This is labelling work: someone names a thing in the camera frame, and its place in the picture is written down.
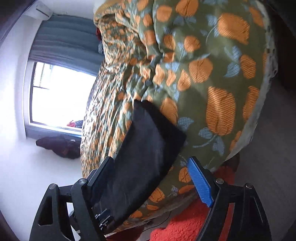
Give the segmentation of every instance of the white wall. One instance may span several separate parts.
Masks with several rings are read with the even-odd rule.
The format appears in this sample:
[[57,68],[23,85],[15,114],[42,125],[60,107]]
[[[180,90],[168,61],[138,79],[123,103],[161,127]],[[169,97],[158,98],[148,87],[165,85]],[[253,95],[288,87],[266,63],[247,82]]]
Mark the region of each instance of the white wall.
[[94,3],[101,5],[105,0],[41,0],[56,14],[93,19]]
[[81,177],[79,159],[63,159],[24,135],[22,86],[40,23],[22,16],[0,48],[0,210],[21,241],[29,240],[48,185],[70,185]]

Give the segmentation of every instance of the bed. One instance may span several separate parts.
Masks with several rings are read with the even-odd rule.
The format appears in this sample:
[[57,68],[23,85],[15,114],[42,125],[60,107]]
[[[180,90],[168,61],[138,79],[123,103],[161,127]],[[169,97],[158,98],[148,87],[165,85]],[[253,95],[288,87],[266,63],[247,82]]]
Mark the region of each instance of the bed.
[[135,99],[187,134],[168,175],[120,231],[195,198],[190,156],[214,172],[251,141],[276,70],[274,43],[264,6],[251,0],[110,0],[94,23],[105,60],[83,122],[83,176],[116,157]]

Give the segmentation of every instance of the gray curtain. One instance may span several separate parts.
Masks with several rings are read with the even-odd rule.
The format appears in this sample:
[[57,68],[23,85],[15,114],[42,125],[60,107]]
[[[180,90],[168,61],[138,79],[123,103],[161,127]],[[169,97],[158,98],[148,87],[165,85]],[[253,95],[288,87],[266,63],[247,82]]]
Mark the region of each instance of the gray curtain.
[[98,45],[92,20],[56,15],[40,25],[29,60],[97,76],[104,59],[98,53]]

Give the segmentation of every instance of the blue gripper pad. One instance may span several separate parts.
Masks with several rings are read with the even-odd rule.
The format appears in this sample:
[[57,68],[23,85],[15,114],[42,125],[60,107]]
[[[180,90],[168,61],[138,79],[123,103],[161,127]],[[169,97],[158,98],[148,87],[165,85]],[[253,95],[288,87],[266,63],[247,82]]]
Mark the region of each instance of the blue gripper pad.
[[201,201],[208,207],[211,207],[214,203],[214,199],[211,196],[211,186],[191,157],[188,160],[187,168]]

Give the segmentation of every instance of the window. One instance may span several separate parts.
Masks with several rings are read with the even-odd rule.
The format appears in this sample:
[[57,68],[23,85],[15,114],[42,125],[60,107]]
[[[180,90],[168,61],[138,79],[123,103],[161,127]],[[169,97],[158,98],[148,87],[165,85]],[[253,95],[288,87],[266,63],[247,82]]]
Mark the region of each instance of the window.
[[37,62],[30,89],[30,123],[63,132],[81,129],[67,126],[82,121],[95,76]]

